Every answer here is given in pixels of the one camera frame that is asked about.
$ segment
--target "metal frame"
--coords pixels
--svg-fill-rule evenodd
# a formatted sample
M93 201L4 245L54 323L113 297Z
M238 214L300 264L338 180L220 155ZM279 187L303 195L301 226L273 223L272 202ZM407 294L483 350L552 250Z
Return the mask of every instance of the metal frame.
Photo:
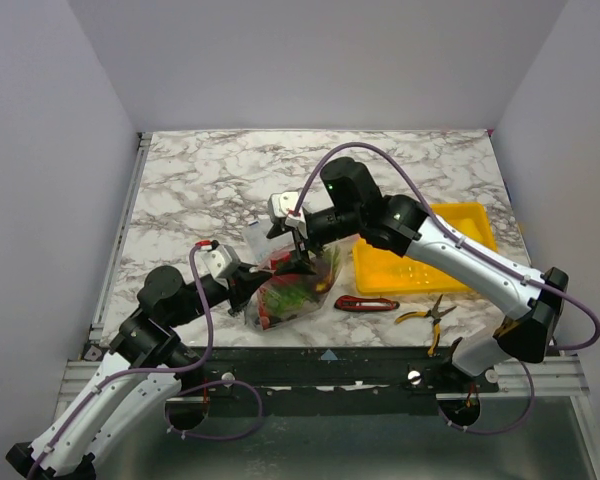
M125 207L120 217L117 230L117 241L114 244L102 290L98 297L97 308L89 332L89 344L99 345L102 337L103 319L108 308L111 288L115 282L120 266L121 254L126 240L133 207L138 195L140 181L151 144L152 134L143 133L136 156L131 182L125 199ZM95 373L99 362L68 362L62 380L55 417L59 417L84 388ZM538 365L528 365L534 379L536 396L538 397L570 397L574 413L580 427L584 446L589 455L594 474L600 480L600 430L593 416L589 400L589 387L577 356L548 357ZM504 362L495 367L498 374L500 391L481 395L483 398L520 398L529 395L528 380L524 371L516 361ZM439 399L458 398L453 394L441 394Z

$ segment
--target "cable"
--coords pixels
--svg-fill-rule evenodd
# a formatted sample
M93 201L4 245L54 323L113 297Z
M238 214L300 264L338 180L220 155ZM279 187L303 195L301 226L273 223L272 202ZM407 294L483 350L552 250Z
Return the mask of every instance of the cable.
M260 394L252 385L249 385L248 383L245 383L245 382L241 382L240 380L216 380L214 382L204 383L202 385L198 385L197 387L189 388L188 390L181 392L178 396L183 397L190 393L197 392L198 390L202 390L202 389L209 388L209 387L221 386L221 385L223 385L223 386L239 385L239 386L244 387L247 390L249 390L251 393L253 393L254 397L256 397L256 402L258 402L258 415L256 416L256 422L253 425L251 425L251 427L249 427L244 432L236 433L234 435L226 435L226 436L203 435L201 433L188 432L186 430L178 430L171 423L169 414L167 412L165 412L164 419L166 420L167 424L169 425L169 429L167 430L167 433L170 433L172 431L179 433L183 436L183 439L184 439L184 437L190 437L190 438L198 438L201 440L224 442L224 441L231 441L231 440L240 440L241 438L248 437L252 433L256 432L260 427L262 427L262 424L264 423L264 408L262 406L262 397L260 397Z
M197 362L187 365L186 367L177 367L177 368L131 368L129 370L125 370L123 372L117 372L113 375L106 377L102 380L93 390L88 392L82 401L78 404L78 406L73 410L65 422L60 425L55 435L51 437L49 443L47 444L47 449L49 453L55 447L55 445L60 440L60 437L67 431L69 426L74 422L74 420L80 415L80 413L84 410L84 408L89 404L89 402L96 396L94 391L102 391L107 385L109 385L114 380L118 378L124 377L126 375L133 375L136 373L186 373L196 368L201 367L208 359L211 357L211 353L213 350L213 320L211 318L211 309L209 308L209 302L207 301L207 297L204 293L204 288L202 286L202 282L200 281L200 275L198 274L198 270L196 269L194 257L198 250L200 250L200 245L195 245L191 252L189 253L189 263L191 264L191 271L193 272L193 281L195 282L196 288L198 290L198 296L200 297L200 303L202 304L202 309L204 310L204 316L207 320L207 334L208 334L208 343L207 348L205 349L202 357L198 359ZM42 464L44 459L47 457L47 451L40 452L38 458L33 462L33 465L29 469L29 473L27 474L26 480L33 480L36 474L38 467Z
M500 428L498 430L478 430L478 429L474 429L474 428L463 427L456 423L453 423L451 420L449 420L449 418L445 415L445 413L442 411L442 409L440 407L438 407L438 413L445 420L445 422L447 423L447 425L449 427L451 427L455 430L458 430L460 432L470 433L472 435L482 435L482 436L499 435L501 433L507 433L512 430L515 430L516 428L520 427L529 418L529 415L531 415L533 407L535 406L535 403L536 403L536 389L535 389L535 386L533 385L533 377L531 376L531 372L529 371L529 369L527 368L527 366L524 363L520 362L520 365L524 369L524 373L527 375L527 380L529 381L529 391L530 391L529 403L527 404L527 408L525 408L524 412L522 412L522 415L520 415L520 417L515 422L513 422L511 425Z
M338 145L337 147L331 149L324 157L322 157L322 159L318 162L318 165L316 165L316 168L313 170L313 172L311 172L311 175L309 175L309 178L307 179L307 183L305 183L304 187L302 188L302 191L300 192L300 196L298 197L298 202L296 203L296 207L295 207L296 214L298 214L300 212L300 208L302 208L302 203L304 202L305 197L309 193L309 188L311 187L311 184L313 183L315 178L318 176L318 173L320 172L320 170L322 170L322 167L324 167L325 164L336 153L338 153L344 149L354 148L354 147L365 148L367 150L371 150L372 152L380 155L387 162L389 162L393 166L393 168L398 172L398 174L405 180L405 182L407 182L407 184L409 185L409 188L411 188L411 190L413 191L415 196L418 198L418 201L422 204L423 208L429 214L429 217L431 218L433 223L438 227L438 229L444 235L447 235L449 238L451 238L453 241L455 241L455 242L459 241L459 237L457 237L453 232L451 232L440 221L440 219L434 213L434 211L431 209L431 206L429 205L427 200L424 198L424 196L422 195L420 190L418 190L418 187L416 186L416 184L413 183L413 180L411 180L409 175L407 175L407 173L402 169L402 167L400 167L400 165L398 165L398 163L391 157L391 155L389 155L385 151L379 149L378 147L375 147L373 145L370 145L370 144L364 143L364 142L343 143L342 145ZM511 268L507 267L506 265L501 264L497 260L492 259L488 255L485 255L480 250L477 250L476 248L472 247L471 245L464 243L464 244L462 244L462 248L464 248L468 252L474 254L476 257L478 257L483 262L497 268L501 272L506 273L507 275L510 275L517 280L526 282L529 285L532 285L536 288L546 290L549 293L559 296L560 298L566 300L567 302L571 303L575 307L582 310L584 313L586 313L589 316L589 318L591 318L591 321L593 322L593 326L594 326L594 332L593 332L593 335L591 336L591 338L589 338L585 342L574 344L574 345L557 345L554 347L554 349L570 350L570 351L580 350L580 349L583 349L586 347L590 347L591 345L593 345L594 343L596 343L598 341L598 339L600 338L600 320L598 319L598 316L593 312L593 310L591 310L585 304L580 302L578 299L572 297L571 295L569 295L565 292L562 292L561 290L558 290L557 288L551 287L550 285L546 285L542 282L538 282L537 280L525 278L524 275L516 272L515 270L512 270Z

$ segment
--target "red utility knife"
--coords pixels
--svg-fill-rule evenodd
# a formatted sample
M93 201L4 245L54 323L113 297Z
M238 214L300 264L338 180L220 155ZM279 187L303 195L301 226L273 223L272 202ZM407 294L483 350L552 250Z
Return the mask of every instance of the red utility knife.
M343 295L336 300L333 306L345 312L388 312L397 309L400 303L388 298L360 298Z

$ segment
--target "yellow basket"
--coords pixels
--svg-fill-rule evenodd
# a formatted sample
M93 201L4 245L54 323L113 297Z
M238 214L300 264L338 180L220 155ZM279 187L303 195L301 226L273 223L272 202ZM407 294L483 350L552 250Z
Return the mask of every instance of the yellow basket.
M433 211L467 237L497 251L489 218L479 203L441 203ZM368 245L363 239L353 247L356 288L362 295L428 292L468 292L465 284L440 270L407 257Z

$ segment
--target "yellow plastic bin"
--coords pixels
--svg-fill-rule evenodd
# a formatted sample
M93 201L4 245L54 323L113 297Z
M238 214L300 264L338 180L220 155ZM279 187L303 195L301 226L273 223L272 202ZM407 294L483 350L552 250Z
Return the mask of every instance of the yellow plastic bin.
M467 237L497 251L487 212L481 204L441 203L431 207ZM436 268L373 248L363 239L353 247L353 264L356 288L362 295L471 291Z

